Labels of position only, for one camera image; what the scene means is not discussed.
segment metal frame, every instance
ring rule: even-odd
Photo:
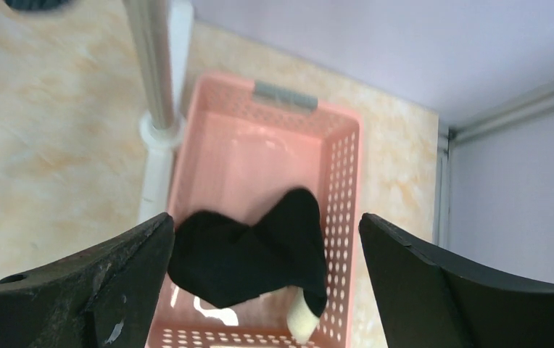
[[[450,153],[454,148],[554,112],[554,81],[531,90],[498,107],[470,117],[456,125],[439,124],[437,182],[433,242],[445,249],[450,245]]]

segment metal pole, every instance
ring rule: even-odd
[[[157,130],[175,121],[168,41],[168,0],[124,0],[141,66],[146,100]]]

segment plastic basket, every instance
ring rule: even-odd
[[[295,289],[216,310],[166,277],[149,348],[349,346],[361,133],[354,112],[311,96],[221,72],[197,81],[168,212],[182,221],[209,209],[253,224],[288,189],[309,188],[321,207],[328,306],[301,345],[286,326]]]

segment pink plastic bin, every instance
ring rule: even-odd
[[[216,310],[166,277],[149,348],[350,345],[361,133],[354,112],[310,96],[221,72],[197,81],[168,212],[180,222],[209,209],[253,224],[288,189],[309,188],[322,212],[328,306],[300,345],[286,327],[295,289]]]

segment beige tile floor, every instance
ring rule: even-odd
[[[185,100],[213,68],[356,109],[365,122],[362,211],[431,238],[436,114],[197,23]],[[146,156],[136,125],[145,108],[120,1],[28,15],[0,0],[0,278],[134,225]],[[362,253],[356,262],[352,346],[383,347]]]

